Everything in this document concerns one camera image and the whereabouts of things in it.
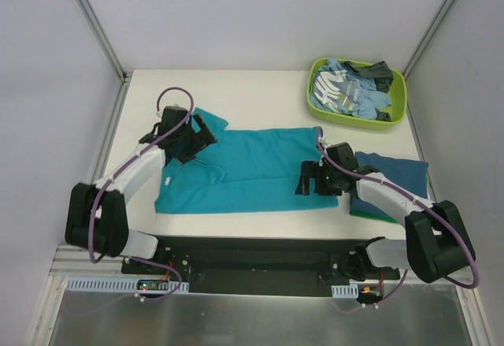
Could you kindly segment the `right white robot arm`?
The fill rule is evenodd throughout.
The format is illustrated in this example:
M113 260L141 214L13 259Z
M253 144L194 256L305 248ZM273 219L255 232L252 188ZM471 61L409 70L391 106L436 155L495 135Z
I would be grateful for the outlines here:
M414 195L376 167L360 165L348 143L317 147L321 158L301 164L297 195L348 193L377 207L405 231L402 240L379 236L359 244L344 265L347 275L363 281L384 267L399 268L413 271L425 283L445 279L463 288L477 287L476 253L454 203Z

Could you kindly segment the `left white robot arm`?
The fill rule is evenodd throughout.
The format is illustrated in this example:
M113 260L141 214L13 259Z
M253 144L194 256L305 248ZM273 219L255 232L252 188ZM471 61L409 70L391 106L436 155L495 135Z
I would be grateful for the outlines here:
M139 140L125 162L92 184L74 186L65 226L66 243L100 257L136 257L147 273L160 273L167 259L160 241L130 228L127 204L169 162L187 163L216 142L201 114L166 106L161 120Z

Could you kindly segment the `teal t-shirt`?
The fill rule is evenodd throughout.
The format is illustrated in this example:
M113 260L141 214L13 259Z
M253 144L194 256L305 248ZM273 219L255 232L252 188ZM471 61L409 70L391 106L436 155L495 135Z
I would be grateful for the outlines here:
M216 143L161 173L154 208L159 214L230 214L316 210L338 205L335 196L298 195L304 161L319 161L315 128L233 130L203 109Z

